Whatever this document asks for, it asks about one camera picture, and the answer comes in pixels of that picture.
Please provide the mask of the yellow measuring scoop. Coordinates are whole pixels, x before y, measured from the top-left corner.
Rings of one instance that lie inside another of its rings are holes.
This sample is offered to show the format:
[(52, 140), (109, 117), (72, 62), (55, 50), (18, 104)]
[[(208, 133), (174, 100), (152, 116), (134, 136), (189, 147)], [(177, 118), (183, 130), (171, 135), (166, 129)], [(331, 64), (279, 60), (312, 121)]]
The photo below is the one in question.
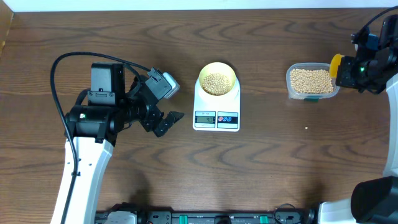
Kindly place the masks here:
[(329, 67), (329, 74), (331, 78), (336, 78), (338, 74), (338, 67), (341, 64), (341, 59), (344, 57), (344, 55), (341, 54), (336, 54), (331, 62), (330, 62), (330, 67)]

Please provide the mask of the white digital kitchen scale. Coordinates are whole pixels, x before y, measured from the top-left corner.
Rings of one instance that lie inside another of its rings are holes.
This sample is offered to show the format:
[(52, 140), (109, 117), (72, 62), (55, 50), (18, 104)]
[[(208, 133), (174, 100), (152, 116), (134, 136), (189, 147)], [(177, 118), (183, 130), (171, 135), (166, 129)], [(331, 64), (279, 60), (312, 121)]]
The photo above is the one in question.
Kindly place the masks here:
[(225, 95), (210, 95), (197, 80), (193, 105), (192, 127), (196, 131), (238, 132), (241, 124), (241, 88), (236, 79)]

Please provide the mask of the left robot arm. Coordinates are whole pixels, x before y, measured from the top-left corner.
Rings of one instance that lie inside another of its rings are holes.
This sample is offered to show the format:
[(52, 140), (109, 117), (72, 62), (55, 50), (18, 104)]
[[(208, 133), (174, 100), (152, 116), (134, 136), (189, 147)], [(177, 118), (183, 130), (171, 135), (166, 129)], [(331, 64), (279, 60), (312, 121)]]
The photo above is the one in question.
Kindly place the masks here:
[(184, 114), (164, 114), (157, 103), (180, 88), (167, 72), (138, 74), (125, 63), (93, 63), (91, 87), (83, 90), (66, 124), (65, 165), (52, 223), (93, 223), (103, 175), (118, 133), (138, 122), (163, 136)]

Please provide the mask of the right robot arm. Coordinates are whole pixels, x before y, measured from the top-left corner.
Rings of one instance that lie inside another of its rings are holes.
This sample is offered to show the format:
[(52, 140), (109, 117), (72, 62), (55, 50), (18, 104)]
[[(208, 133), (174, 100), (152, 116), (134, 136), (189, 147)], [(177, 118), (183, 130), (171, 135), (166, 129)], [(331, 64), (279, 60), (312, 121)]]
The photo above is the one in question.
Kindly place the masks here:
[(336, 54), (330, 76), (339, 87), (385, 93), (388, 99), (388, 151), (382, 175), (358, 183), (347, 199), (322, 202), (315, 223), (397, 223), (397, 15), (386, 11), (379, 35), (367, 22), (351, 35), (355, 55)]

